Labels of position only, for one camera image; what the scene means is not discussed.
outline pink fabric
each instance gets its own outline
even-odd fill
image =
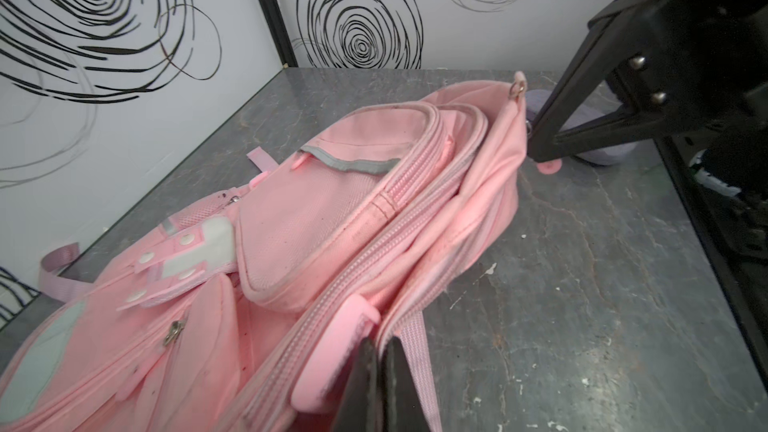
[[[327,371],[344,367],[350,341],[334,341],[339,334],[328,327],[339,313],[356,322],[342,309],[356,295],[381,315],[372,332],[379,352],[402,336],[422,407],[439,431],[420,311],[517,210],[525,88],[518,73],[512,84],[463,82],[421,101],[365,107],[308,142],[330,158],[294,154],[277,166],[252,152],[268,172],[253,188],[217,192],[174,214],[33,333],[0,378],[0,394],[36,339],[78,308],[34,409],[0,430],[285,430],[302,372],[325,384],[320,402],[331,399],[320,397]],[[392,163],[374,172],[370,163],[338,161]],[[179,234],[194,235],[212,214],[234,226],[238,274],[202,268],[163,282],[155,256],[178,252]],[[66,248],[43,263],[76,256]],[[154,306],[116,310],[136,292],[137,303]],[[305,370],[318,344],[326,368]]]
[[[93,284],[59,277],[58,274],[67,265],[80,256],[78,244],[69,244],[49,252],[40,261],[38,289],[47,296],[61,302],[72,302],[90,292]]]
[[[422,403],[424,417],[427,418],[429,429],[432,432],[442,432],[435,380],[432,378],[432,361],[429,359],[427,330],[421,311],[413,315],[413,318],[408,321],[408,325],[400,331],[398,336],[402,341],[402,348],[406,352],[408,367],[411,369],[418,400]]]
[[[291,395],[291,406],[299,412],[320,414],[333,411],[338,404],[328,394],[347,359],[375,325],[381,315],[362,296],[348,297],[328,324],[326,332],[306,362]]]
[[[277,161],[261,147],[251,150],[247,153],[247,156],[262,172],[272,172],[277,168]]]

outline pink strap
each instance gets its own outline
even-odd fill
[[[277,161],[261,147],[251,150],[247,156],[262,172],[272,172],[278,166]]]
[[[432,377],[432,362],[429,360],[427,330],[422,312],[417,312],[408,325],[398,334],[406,352],[418,400],[422,403],[424,416],[432,432],[442,432],[440,409],[437,406],[435,379]]]
[[[93,284],[58,276],[64,267],[72,264],[79,255],[80,247],[76,243],[59,247],[46,254],[40,261],[40,292],[61,302],[71,302],[90,292]]]

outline marble surface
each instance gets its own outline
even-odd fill
[[[557,79],[527,76],[531,89]],[[256,146],[279,161],[359,106],[512,77],[284,70],[66,275],[94,280],[172,212],[247,182]],[[519,185],[512,225],[425,311],[444,430],[768,429],[766,392],[651,143],[619,166],[567,158],[554,176],[527,160]],[[0,331],[3,367],[58,306],[40,298]]]

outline front pocket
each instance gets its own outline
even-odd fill
[[[420,103],[353,112],[310,140],[240,201],[238,264],[249,300],[296,312],[397,214],[445,131]]]
[[[239,384],[234,289],[227,275],[218,274],[190,306],[149,430],[209,430]]]
[[[124,409],[114,400],[116,391],[189,302],[154,314],[146,309],[121,313],[104,306],[116,294],[109,287],[91,292],[44,322],[22,346],[3,378],[3,430],[74,430],[97,410],[118,414]],[[37,367],[35,380],[27,377],[31,366]],[[21,388],[14,386],[19,380]],[[19,410],[9,413],[9,407]]]

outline white wall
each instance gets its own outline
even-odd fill
[[[278,1],[301,66],[563,70],[612,0]]]
[[[11,1],[21,13],[0,4],[0,32],[10,37],[0,50],[18,59],[0,56],[0,265],[35,284],[46,252],[89,246],[278,73],[280,61],[258,0],[194,0],[195,9],[176,0],[170,23],[166,0]],[[33,29],[58,45],[22,32]],[[148,46],[158,31],[166,32],[161,43]],[[146,90],[125,91],[139,86]],[[73,92],[94,103],[73,102]],[[135,98],[106,103],[108,93]]]

